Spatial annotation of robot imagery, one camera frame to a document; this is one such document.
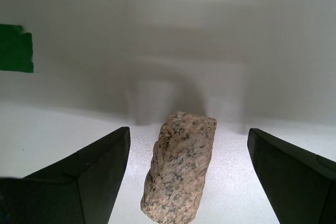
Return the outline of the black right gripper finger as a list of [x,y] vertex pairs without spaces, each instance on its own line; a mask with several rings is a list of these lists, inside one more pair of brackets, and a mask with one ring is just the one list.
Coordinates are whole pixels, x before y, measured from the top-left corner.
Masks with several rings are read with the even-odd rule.
[[121,127],[23,178],[1,178],[1,223],[108,223],[130,150]]
[[335,223],[335,162],[260,129],[248,150],[280,223]]

